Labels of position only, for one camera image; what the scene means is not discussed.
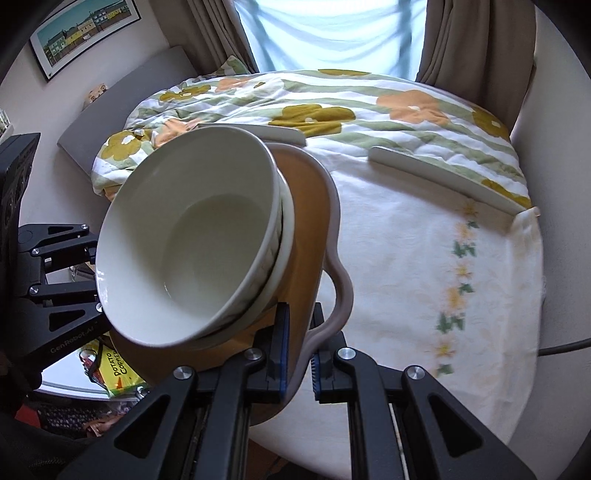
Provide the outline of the person's left hand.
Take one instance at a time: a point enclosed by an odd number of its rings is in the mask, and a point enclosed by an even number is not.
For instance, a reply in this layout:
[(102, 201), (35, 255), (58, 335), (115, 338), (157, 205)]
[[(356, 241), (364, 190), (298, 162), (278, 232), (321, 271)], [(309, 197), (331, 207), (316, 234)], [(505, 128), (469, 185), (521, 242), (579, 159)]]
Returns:
[(123, 414), (108, 414), (85, 423), (83, 428), (89, 438), (100, 438), (104, 436), (123, 417)]

